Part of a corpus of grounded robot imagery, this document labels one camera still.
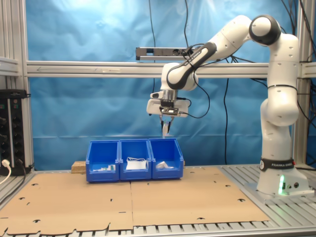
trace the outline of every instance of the table surface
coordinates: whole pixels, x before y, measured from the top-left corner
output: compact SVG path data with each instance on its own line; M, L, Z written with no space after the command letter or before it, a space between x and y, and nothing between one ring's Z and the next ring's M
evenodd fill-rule
M102 236L316 236L316 197L289 198L287 200L269 201L263 204L249 192L244 185L256 183L259 179L260 169L258 165L224 165L218 167L229 179L231 179L242 192L244 192L262 211L270 221L264 222L237 222L237 223L209 223L192 225L164 225L164 226L137 226L133 230L126 231L88 231L63 235L60 237L102 237ZM311 183L316 183L316 172L300 170L307 176ZM39 173L62 173L65 171L35 171L28 174L27 184ZM22 176L10 177L0 186L0 201L13 190L23 179ZM39 237L35 235L16 235L16 237Z

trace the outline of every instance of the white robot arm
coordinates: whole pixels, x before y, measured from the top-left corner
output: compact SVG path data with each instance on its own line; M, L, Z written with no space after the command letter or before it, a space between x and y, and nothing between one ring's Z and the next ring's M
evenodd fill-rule
M271 16L261 15L253 21L237 16L185 62L166 64L161 91L151 94L147 112L160 115L162 132L166 135L174 117L187 116L189 103L177 100L177 91L196 88L195 70L206 61L229 57L248 40L270 49L268 98L261 105L263 147L258 190L273 196L311 193L306 177L294 167L289 134L289 126L299 115L296 89L299 43L294 35L283 34ZM171 121L165 123L163 115L170 116Z

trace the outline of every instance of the white cable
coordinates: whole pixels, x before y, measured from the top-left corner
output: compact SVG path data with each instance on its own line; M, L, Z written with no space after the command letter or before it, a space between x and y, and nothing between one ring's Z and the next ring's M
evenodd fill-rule
M8 170L9 170L9 174L7 175L7 177L5 179L3 179L1 182L0 182L0 185L3 184L5 181L8 180L8 178L10 177L11 175L11 167L10 167L10 162L7 160L7 159L4 159L2 162L2 165L4 167L6 167Z

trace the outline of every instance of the power plug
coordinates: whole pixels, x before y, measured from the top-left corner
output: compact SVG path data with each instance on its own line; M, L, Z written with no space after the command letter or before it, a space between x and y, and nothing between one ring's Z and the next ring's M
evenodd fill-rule
M1 164L8 169L10 168L10 162L7 159L4 159Z

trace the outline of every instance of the blue plastic bin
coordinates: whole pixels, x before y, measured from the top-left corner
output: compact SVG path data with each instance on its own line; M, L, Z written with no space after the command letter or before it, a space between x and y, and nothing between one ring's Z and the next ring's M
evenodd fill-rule
M121 140L119 147L120 180L146 180L152 178L152 157L148 140ZM127 157L146 159L148 162L147 169L126 170Z
M153 179L179 179L183 176L183 155L177 139L149 139L152 153ZM165 161L173 168L157 169L156 165Z
M109 165L115 170L94 171ZM91 141L85 161L88 182L114 182L119 180L119 141Z

